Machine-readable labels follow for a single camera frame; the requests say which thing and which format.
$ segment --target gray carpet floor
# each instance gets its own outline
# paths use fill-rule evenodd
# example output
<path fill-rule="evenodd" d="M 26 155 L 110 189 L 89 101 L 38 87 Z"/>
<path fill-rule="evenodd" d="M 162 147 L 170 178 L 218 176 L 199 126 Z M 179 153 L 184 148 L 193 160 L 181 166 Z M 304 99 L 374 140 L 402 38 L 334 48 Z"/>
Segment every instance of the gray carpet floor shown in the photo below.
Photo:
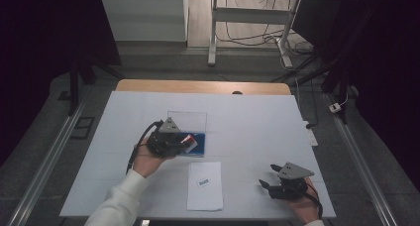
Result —
<path fill-rule="evenodd" d="M 277 52 L 218 51 L 217 64 L 207 66 L 205 51 L 155 51 L 143 55 L 121 54 L 123 66 L 116 67 L 127 78 L 183 79 L 218 81 L 270 82 L 286 73 L 279 63 Z M 293 59 L 299 64 L 305 59 Z M 318 66 L 311 64 L 306 74 Z M 58 216 L 71 188 L 84 155 L 94 135 L 103 109 L 118 80 L 99 68 L 95 68 L 98 80 L 82 114 L 82 121 L 91 121 L 92 128 L 75 129 L 34 207 L 27 225 L 83 225 L 84 219 Z M 323 76 L 292 88 L 299 96 L 304 119 L 318 124 L 313 127 L 319 143 L 314 153 L 324 176 L 337 218 L 325 219 L 326 225 L 382 225 L 365 186 L 361 181 L 347 147 L 337 129 L 328 103 L 320 91 Z M 69 90 L 68 74 L 59 76 L 51 85 L 51 94 L 44 108 L 25 137 L 4 166 L 0 169 L 0 225 L 6 225 L 19 203 L 34 173 L 57 135 L 69 109 L 69 102 L 58 100 Z M 348 126 L 361 147 L 368 165 L 382 189 L 399 225 L 420 225 L 420 194 L 399 166 L 386 145 L 360 116 L 355 107 L 355 95 L 348 101 Z M 270 225 L 301 225 L 296 220 L 269 222 Z"/>

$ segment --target white tabletop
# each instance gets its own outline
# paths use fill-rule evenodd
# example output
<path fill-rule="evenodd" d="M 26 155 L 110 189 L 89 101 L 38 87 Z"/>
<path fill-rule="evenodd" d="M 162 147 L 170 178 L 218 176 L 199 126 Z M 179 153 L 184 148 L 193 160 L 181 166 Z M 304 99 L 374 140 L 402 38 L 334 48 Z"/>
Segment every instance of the white tabletop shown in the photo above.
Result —
<path fill-rule="evenodd" d="M 279 183 L 270 164 L 291 162 L 313 170 L 311 177 L 324 206 L 335 217 L 294 96 L 182 94 L 116 91 L 111 94 L 95 136 L 60 216 L 89 216 L 108 189 L 125 176 L 133 146 L 168 111 L 207 113 L 204 158 L 166 161 L 148 179 L 139 216 L 148 219 L 255 219 L 294 217 L 273 200 L 259 179 Z M 188 166 L 220 162 L 224 208 L 188 211 Z"/>

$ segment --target sheet of paper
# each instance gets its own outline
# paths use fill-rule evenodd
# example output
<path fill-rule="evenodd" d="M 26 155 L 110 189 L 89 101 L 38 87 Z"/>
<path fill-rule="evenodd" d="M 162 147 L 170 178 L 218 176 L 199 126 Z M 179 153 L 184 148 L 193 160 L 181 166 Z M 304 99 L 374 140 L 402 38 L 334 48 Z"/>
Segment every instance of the sheet of paper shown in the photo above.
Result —
<path fill-rule="evenodd" d="M 187 210 L 221 209 L 223 209 L 223 193 L 220 162 L 190 164 Z"/>

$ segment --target person's left hand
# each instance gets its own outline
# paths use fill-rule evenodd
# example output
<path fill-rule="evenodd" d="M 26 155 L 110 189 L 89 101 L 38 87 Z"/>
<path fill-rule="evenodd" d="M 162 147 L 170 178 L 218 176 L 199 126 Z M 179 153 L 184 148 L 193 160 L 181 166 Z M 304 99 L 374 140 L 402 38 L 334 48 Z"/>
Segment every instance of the person's left hand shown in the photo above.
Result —
<path fill-rule="evenodd" d="M 154 173 L 158 167 L 166 160 L 173 159 L 175 157 L 161 159 L 154 156 L 146 146 L 148 138 L 144 138 L 141 142 L 141 145 L 137 151 L 136 158 L 134 160 L 133 170 L 140 174 L 142 177 L 146 178 L 152 173 Z"/>

